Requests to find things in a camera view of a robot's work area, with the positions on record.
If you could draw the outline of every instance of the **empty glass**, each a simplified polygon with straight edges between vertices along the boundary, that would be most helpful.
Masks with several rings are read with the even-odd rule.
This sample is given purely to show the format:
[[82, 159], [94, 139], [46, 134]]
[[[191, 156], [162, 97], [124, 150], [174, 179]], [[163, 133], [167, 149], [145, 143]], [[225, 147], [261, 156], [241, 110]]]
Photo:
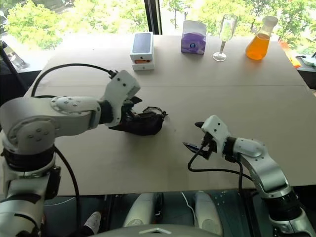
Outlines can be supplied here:
[[221, 30], [219, 32], [219, 37], [222, 40], [221, 49], [219, 52], [213, 54], [213, 58], [216, 61], [225, 61], [227, 56], [223, 53], [223, 49], [227, 41], [229, 41], [235, 32], [238, 17], [233, 14], [225, 14], [221, 23]]

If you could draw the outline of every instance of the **tissue box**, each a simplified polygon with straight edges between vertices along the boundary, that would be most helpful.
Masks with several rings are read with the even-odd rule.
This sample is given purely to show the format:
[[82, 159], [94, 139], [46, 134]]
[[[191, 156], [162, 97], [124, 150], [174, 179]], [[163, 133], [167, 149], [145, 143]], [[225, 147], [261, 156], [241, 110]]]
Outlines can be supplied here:
[[184, 21], [181, 38], [181, 52], [204, 54], [206, 25], [199, 21]]

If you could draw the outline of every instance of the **table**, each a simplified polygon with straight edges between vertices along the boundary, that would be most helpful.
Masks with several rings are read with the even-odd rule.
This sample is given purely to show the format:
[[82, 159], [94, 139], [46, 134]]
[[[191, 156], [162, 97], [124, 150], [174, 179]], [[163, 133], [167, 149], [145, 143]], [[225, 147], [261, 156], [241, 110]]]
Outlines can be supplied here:
[[[216, 62], [212, 54], [220, 47], [218, 38], [208, 37], [201, 56], [182, 54], [181, 37], [154, 36], [155, 70], [134, 72], [129, 58], [132, 35], [75, 39], [61, 45], [44, 71], [74, 62], [125, 69], [142, 86], [137, 96], [144, 101], [135, 110], [158, 106], [169, 114], [155, 136], [141, 137], [100, 125], [78, 136], [57, 138], [56, 146], [71, 164], [81, 195], [237, 188], [235, 174], [187, 170], [193, 154], [182, 142], [199, 145], [203, 133], [194, 123], [213, 114], [233, 136], [263, 141], [291, 185], [316, 183], [316, 98], [278, 43], [271, 42], [267, 56], [255, 62], [244, 55], [251, 39], [236, 37], [225, 46], [227, 60]], [[37, 95], [99, 98], [108, 82], [99, 70], [62, 68], [43, 79]], [[73, 195], [66, 168], [60, 159], [57, 164], [62, 166], [58, 195]], [[237, 164], [217, 154], [209, 161], [197, 158], [193, 166], [238, 170]], [[243, 186], [254, 187], [245, 179]]]

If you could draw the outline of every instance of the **purple tissue box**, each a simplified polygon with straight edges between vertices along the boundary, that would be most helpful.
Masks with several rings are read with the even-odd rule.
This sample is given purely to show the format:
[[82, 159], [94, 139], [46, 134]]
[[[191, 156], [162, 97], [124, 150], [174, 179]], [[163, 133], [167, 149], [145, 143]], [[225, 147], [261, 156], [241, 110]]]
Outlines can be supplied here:
[[199, 33], [183, 33], [181, 39], [181, 52], [204, 54], [206, 36]]

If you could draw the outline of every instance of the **white cable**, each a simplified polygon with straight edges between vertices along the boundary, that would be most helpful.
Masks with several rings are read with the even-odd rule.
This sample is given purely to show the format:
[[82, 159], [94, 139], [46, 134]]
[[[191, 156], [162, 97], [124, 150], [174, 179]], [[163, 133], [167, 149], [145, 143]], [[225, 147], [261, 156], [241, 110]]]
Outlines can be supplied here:
[[183, 196], [183, 198], [184, 198], [184, 201], [186, 201], [187, 207], [188, 207], [189, 209], [191, 209], [191, 211], [193, 212], [194, 226], [196, 226], [196, 224], [198, 223], [198, 222], [197, 222], [196, 213], [194, 212], [193, 208], [189, 205], [188, 200], [187, 200], [186, 196], [184, 195], [184, 193], [183, 193], [183, 192], [180, 192], [180, 193], [182, 194], [182, 196]]
[[61, 205], [61, 204], [66, 203], [66, 202], [69, 202], [69, 201], [71, 201], [71, 200], [73, 200], [73, 199], [75, 199], [75, 198], [74, 198], [74, 197], [72, 197], [71, 199], [68, 199], [68, 200], [66, 200], [66, 201], [63, 201], [63, 202], [61, 202], [61, 203], [52, 204], [52, 205], [44, 205], [44, 206], [58, 206], [58, 205]]

